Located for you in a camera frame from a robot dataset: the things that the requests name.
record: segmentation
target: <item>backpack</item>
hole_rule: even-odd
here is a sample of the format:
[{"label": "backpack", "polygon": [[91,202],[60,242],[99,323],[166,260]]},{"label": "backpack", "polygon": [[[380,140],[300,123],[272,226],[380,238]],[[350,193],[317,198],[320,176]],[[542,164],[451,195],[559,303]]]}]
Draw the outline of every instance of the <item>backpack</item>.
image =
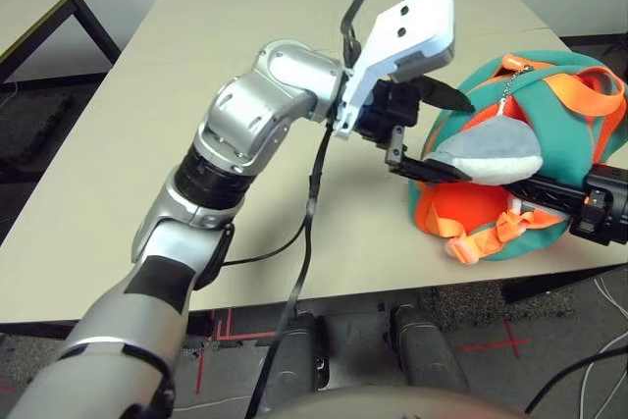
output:
[{"label": "backpack", "polygon": [[[507,83],[510,94],[504,99]],[[625,84],[588,56],[568,51],[506,54],[480,68],[459,89],[475,112],[442,111],[422,158],[499,111],[533,130],[543,159],[541,176],[582,188],[592,165],[605,162],[628,139]],[[541,249],[557,241],[570,224],[569,215],[526,207],[501,185],[410,182],[409,196],[414,224],[425,233],[448,237],[447,253],[463,264]]]}]

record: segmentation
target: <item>table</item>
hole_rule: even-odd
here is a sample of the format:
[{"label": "table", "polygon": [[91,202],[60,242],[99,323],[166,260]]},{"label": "table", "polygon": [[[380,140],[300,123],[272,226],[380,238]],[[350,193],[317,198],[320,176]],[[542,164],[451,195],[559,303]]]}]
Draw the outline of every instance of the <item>table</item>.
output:
[{"label": "table", "polygon": [[[247,71],[276,38],[340,57],[339,23],[351,0],[157,0],[105,78],[0,247],[0,322],[79,318],[130,269],[131,240],[169,170],[189,147],[217,89]],[[397,0],[367,0],[357,33]],[[456,58],[434,77],[459,84],[508,51],[565,49],[521,0],[455,0]],[[424,106],[407,134],[420,145],[438,111]],[[229,258],[283,244],[304,212],[307,176],[323,127],[296,123],[235,218]],[[628,164],[624,148],[611,161]],[[281,180],[281,189],[277,181]],[[225,268],[192,310],[285,300],[302,243],[281,256]],[[507,262],[462,266],[444,241],[407,216],[407,181],[353,136],[330,146],[303,297],[416,288],[603,267],[625,247],[565,236]]]},{"label": "table", "polygon": [[[0,0],[0,84],[71,15],[114,64],[120,49],[84,0]],[[41,177],[2,161],[0,173],[0,183],[36,182]]]}]

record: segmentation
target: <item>metal chain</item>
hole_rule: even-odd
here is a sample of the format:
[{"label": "metal chain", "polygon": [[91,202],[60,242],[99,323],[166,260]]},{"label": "metal chain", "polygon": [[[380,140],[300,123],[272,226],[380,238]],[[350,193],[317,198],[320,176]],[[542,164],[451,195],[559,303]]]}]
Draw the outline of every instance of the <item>metal chain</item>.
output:
[{"label": "metal chain", "polygon": [[512,77],[506,81],[505,86],[503,87],[503,92],[501,93],[501,99],[499,100],[499,109],[503,111],[503,107],[506,104],[506,99],[511,95],[510,87],[514,84],[515,79],[525,73],[529,73],[530,71],[534,71],[532,66],[524,66],[523,69],[516,71]]}]

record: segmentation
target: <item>black clamp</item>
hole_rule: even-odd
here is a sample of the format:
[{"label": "black clamp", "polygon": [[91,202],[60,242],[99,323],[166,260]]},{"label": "black clamp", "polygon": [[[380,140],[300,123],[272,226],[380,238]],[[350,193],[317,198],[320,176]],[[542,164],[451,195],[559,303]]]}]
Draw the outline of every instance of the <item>black clamp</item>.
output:
[{"label": "black clamp", "polygon": [[466,174],[447,164],[431,159],[418,161],[405,155],[404,128],[416,125],[420,101],[445,110],[474,110],[464,93],[439,80],[425,76],[399,83],[378,80],[372,104],[363,107],[355,130],[386,149],[385,162],[394,174],[431,183],[470,181]]},{"label": "black clamp", "polygon": [[505,185],[518,198],[572,217],[569,232],[608,245],[628,241],[628,171],[596,164],[585,177],[584,189],[533,176]]}]

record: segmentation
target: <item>black cable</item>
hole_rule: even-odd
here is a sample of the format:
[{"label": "black cable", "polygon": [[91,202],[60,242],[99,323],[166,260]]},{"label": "black cable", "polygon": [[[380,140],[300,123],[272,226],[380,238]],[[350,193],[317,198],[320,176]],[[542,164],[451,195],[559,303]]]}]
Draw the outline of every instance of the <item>black cable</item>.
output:
[{"label": "black cable", "polygon": [[305,277],[307,276],[307,271],[310,267],[310,261],[312,259],[312,221],[314,220],[316,203],[318,201],[318,193],[321,187],[321,177],[323,175],[323,164],[325,163],[325,155],[327,153],[327,148],[330,143],[330,137],[332,136],[333,130],[334,127],[332,123],[328,122],[327,129],[325,130],[325,134],[323,135],[323,139],[321,140],[321,144],[319,145],[318,152],[316,153],[316,159],[314,160],[314,165],[312,167],[312,174],[310,175],[309,195],[307,199],[305,218],[303,219],[303,229],[305,230],[305,255],[303,257],[303,265],[301,266],[301,271],[299,272],[296,282],[294,283],[294,287],[290,292],[288,301],[286,302],[286,306],[284,307],[284,311],[282,312],[282,316],[279,320],[279,325],[277,326],[277,330],[275,331],[275,335],[273,336],[273,340],[271,341],[271,345],[268,348],[268,352],[266,352],[266,357],[264,358],[262,370],[260,371],[259,377],[257,378],[257,383],[255,384],[253,395],[251,396],[251,400],[248,403],[248,408],[246,409],[246,415],[244,416],[245,419],[252,419],[257,413],[257,408],[259,407],[259,403],[262,400],[262,395],[264,394],[264,389],[266,388],[266,383],[268,382],[268,377],[271,373],[271,367],[273,366],[275,354],[277,353],[277,349],[279,348],[279,345],[281,343],[282,335],[286,330],[288,321],[292,317],[293,312],[296,308],[298,296],[301,293],[303,283],[305,282]]},{"label": "black cable", "polygon": [[223,267],[227,267],[227,266],[230,266],[230,265],[247,264],[249,262],[257,262],[258,260],[264,260],[264,259],[268,259],[270,257],[275,257],[277,254],[279,254],[280,252],[285,251],[291,245],[293,245],[294,242],[298,239],[298,237],[301,236],[301,233],[303,233],[303,229],[304,228],[305,228],[305,219],[303,219],[303,222],[301,223],[301,226],[298,227],[298,231],[294,234],[294,236],[288,242],[286,242],[284,245],[282,245],[281,247],[279,247],[279,248],[277,248],[275,250],[272,250],[270,252],[267,252],[266,254],[256,255],[255,257],[248,257],[246,259],[230,260],[228,262],[225,262],[223,264]]},{"label": "black cable", "polygon": [[532,401],[530,401],[530,404],[528,404],[528,407],[526,407],[525,413],[530,414],[532,411],[534,411],[534,409],[539,405],[543,398],[546,397],[546,395],[550,392],[554,385],[556,385],[556,383],[565,378],[567,375],[577,370],[580,370],[581,368],[584,368],[593,362],[597,362],[598,360],[616,357],[618,355],[625,355],[626,353],[628,353],[628,345],[621,348],[614,348],[613,350],[607,350],[606,352],[598,353],[587,358],[583,358],[573,365],[570,365],[567,368],[561,370],[556,375],[554,375],[554,377],[549,380],[544,387],[541,388],[536,396],[534,396],[534,399],[532,399]]},{"label": "black cable", "polygon": [[342,33],[342,57],[344,58],[344,65],[347,68],[352,68],[360,56],[362,46],[355,37],[355,29],[353,28],[353,20],[357,15],[357,12],[362,7],[364,0],[353,0],[349,8],[346,9],[344,17],[340,22],[340,33]]}]

